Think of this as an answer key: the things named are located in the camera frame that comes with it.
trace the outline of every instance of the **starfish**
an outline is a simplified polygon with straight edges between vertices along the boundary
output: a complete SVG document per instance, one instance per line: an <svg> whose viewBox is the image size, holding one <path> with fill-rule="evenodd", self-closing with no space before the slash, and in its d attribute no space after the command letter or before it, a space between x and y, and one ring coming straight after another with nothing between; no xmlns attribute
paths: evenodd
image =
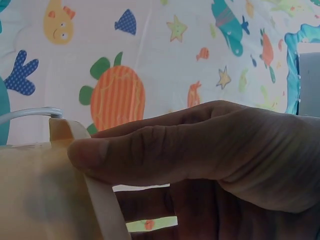
<svg viewBox="0 0 320 240"><path fill-rule="evenodd" d="M177 39L180 43L182 43L182 36L184 32L187 30L187 25L183 24L179 21L176 15L174 15L174 21L173 22L167 22L166 25L170 28L172 31L170 42Z"/></svg>
<svg viewBox="0 0 320 240"><path fill-rule="evenodd" d="M221 89L224 89L225 86L231 82L231 78L227 72L227 66L225 66L224 71L219 69L219 75L220 75L220 80L216 86L218 87L219 85L221 85Z"/></svg>

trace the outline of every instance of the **blue polka dot pattern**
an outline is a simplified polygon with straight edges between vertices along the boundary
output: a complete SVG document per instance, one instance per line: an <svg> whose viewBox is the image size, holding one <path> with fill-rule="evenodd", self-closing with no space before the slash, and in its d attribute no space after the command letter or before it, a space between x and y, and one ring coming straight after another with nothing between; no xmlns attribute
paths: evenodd
<svg viewBox="0 0 320 240"><path fill-rule="evenodd" d="M137 22L134 14L127 9L124 14L120 17L119 21L114 23L115 30L121 30L123 32L136 35L137 32Z"/></svg>
<svg viewBox="0 0 320 240"><path fill-rule="evenodd" d="M27 52L24 50L19 51L16 56L12 73L4 80L7 89L17 91L18 93L30 96L36 90L36 86L27 77L32 74L39 65L38 59L34 59L24 65L27 58Z"/></svg>

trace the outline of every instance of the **fabric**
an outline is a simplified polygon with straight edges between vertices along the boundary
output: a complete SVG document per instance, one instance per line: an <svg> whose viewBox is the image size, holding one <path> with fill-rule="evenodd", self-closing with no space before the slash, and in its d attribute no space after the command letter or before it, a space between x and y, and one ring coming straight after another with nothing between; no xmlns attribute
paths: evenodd
<svg viewBox="0 0 320 240"><path fill-rule="evenodd" d="M213 100L295 114L297 47L320 42L319 5L2 0L0 115L51 106L94 133ZM47 141L46 122L3 124L0 145Z"/></svg>

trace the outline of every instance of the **beige plastic part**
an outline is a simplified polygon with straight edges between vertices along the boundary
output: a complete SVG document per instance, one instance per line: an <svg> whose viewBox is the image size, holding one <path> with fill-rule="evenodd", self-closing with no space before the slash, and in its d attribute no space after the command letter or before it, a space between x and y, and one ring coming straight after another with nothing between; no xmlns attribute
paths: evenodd
<svg viewBox="0 0 320 240"><path fill-rule="evenodd" d="M87 130L54 118L49 128L50 142L0 147L0 239L129 240L111 186L68 160L69 144Z"/></svg>

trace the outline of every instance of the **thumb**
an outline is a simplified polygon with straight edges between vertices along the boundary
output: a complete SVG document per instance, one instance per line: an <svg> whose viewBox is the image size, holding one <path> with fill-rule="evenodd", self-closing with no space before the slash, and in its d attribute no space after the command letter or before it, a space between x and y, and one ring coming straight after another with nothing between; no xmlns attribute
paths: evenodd
<svg viewBox="0 0 320 240"><path fill-rule="evenodd" d="M76 140L68 156L76 168L113 185L151 186L203 178L214 144L209 130L206 122L146 126L124 136Z"/></svg>

